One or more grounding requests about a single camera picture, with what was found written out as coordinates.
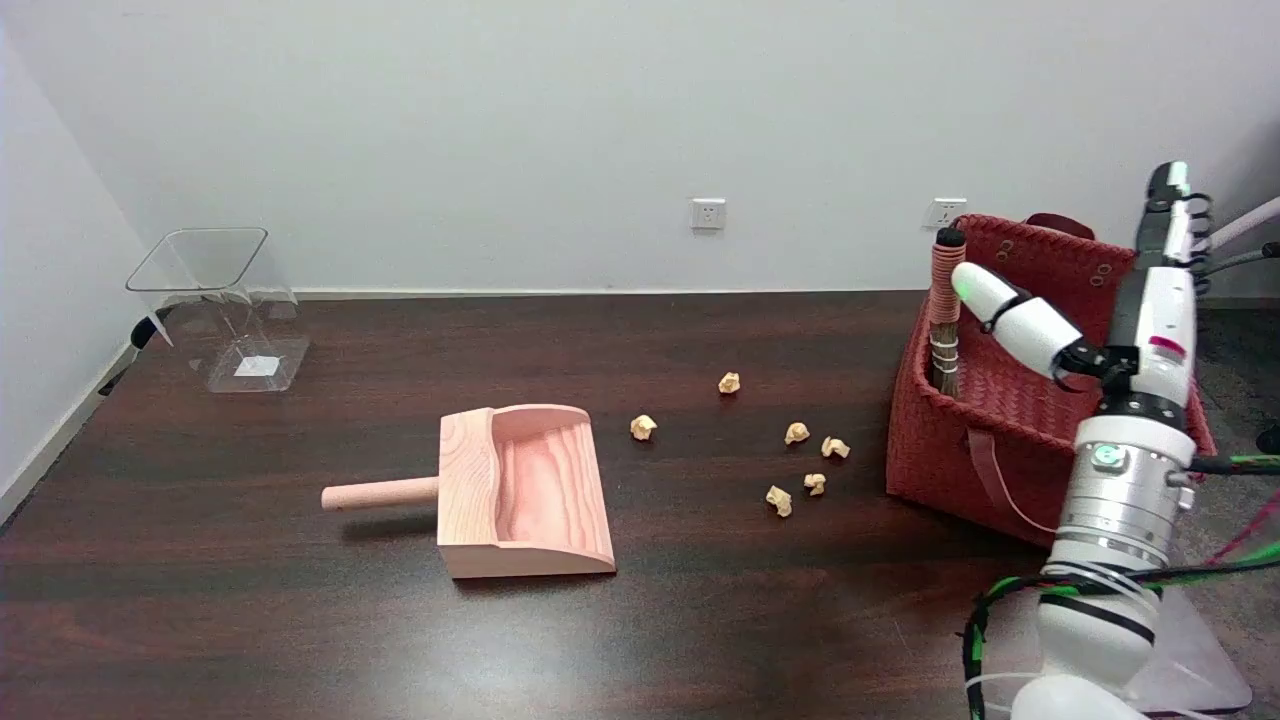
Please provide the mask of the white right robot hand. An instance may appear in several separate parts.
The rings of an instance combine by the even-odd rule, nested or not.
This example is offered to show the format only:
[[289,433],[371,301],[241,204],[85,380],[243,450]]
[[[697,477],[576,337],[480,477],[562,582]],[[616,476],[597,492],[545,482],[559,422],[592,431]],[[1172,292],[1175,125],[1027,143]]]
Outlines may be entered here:
[[1196,356],[1194,236],[1184,161],[1157,167],[1135,234],[1135,265],[1121,277],[1106,341],[1096,345],[1044,299],[975,263],[948,275],[957,300],[1024,368],[1066,389],[1069,375],[1100,383],[1097,415],[1187,427]]

